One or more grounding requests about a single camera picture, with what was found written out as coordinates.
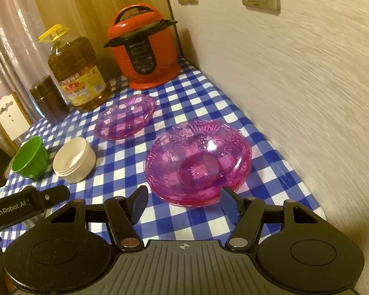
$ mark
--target white wall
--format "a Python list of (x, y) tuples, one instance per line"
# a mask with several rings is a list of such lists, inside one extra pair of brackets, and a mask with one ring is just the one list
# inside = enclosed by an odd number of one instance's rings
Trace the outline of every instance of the white wall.
[(369, 294), (369, 0), (170, 0), (186, 57), (300, 174), (366, 256)]

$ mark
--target transparent bowl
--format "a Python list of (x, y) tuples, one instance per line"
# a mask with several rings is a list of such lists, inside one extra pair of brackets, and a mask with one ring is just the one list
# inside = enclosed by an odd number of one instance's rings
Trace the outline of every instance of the transparent bowl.
[(94, 133), (105, 140), (121, 140), (141, 131), (156, 109), (156, 100), (137, 94), (116, 102), (99, 116)]
[(144, 162), (152, 192), (184, 207), (218, 202), (221, 187), (236, 191), (250, 168), (251, 148), (240, 131), (220, 121), (198, 119), (161, 134)]

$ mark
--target checkered tablecloth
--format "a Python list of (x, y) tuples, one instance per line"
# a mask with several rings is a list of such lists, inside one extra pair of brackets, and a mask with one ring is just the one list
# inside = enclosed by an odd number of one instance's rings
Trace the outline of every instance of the checkered tablecloth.
[[(26, 185), (44, 190), (59, 184), (69, 187), (71, 199), (85, 199), (88, 204), (100, 204), (117, 195), (128, 197), (139, 185), (148, 186), (143, 163), (146, 152), (159, 134), (174, 124), (193, 118), (217, 119), (241, 130), (253, 150), (251, 173), (238, 190), (241, 197), (255, 196), (264, 199), (267, 204), (276, 205), (282, 205), (286, 199), (295, 199), (325, 218), (323, 210), (298, 174), (238, 107), (199, 70), (184, 60), (180, 60), (180, 64), (182, 70), (172, 81), (142, 91), (156, 99), (157, 107), (149, 124), (131, 138), (106, 141), (96, 137), (93, 132), (98, 115), (108, 106), (118, 99), (141, 93), (126, 85), (120, 86), (120, 91), (116, 91), (106, 104), (92, 112), (72, 112), (55, 127), (51, 127), (45, 119), (35, 123), (25, 140), (34, 135), (42, 137), (50, 166), (36, 182), (11, 173), (7, 185), (0, 189), (0, 197), (16, 193)], [(124, 81), (125, 78), (121, 77), (117, 82), (120, 84)], [(52, 161), (59, 148), (77, 136), (89, 141), (96, 152), (97, 161), (84, 181), (68, 184), (53, 172)], [(145, 243), (149, 239), (220, 239), (225, 243), (233, 228), (219, 203), (202, 208), (183, 208), (169, 205), (152, 193), (149, 194), (144, 214), (135, 226)], [(262, 237), (279, 229), (278, 224), (267, 224)], [(0, 246), (5, 248), (25, 231), (26, 227), (18, 224), (1, 232), (3, 241)], [(91, 231), (109, 240), (105, 224), (93, 223)]]

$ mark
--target green bowl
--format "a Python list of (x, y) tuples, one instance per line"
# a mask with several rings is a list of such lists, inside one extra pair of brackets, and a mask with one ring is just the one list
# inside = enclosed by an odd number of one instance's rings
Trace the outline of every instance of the green bowl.
[(12, 170), (23, 177), (39, 178), (48, 168), (48, 152), (42, 139), (33, 136), (16, 153)]

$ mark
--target white bowl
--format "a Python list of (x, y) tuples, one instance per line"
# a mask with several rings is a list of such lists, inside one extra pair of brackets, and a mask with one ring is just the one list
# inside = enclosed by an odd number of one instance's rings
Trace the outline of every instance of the white bowl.
[(78, 183), (93, 169), (95, 153), (84, 138), (74, 138), (64, 144), (53, 160), (53, 170), (66, 182)]

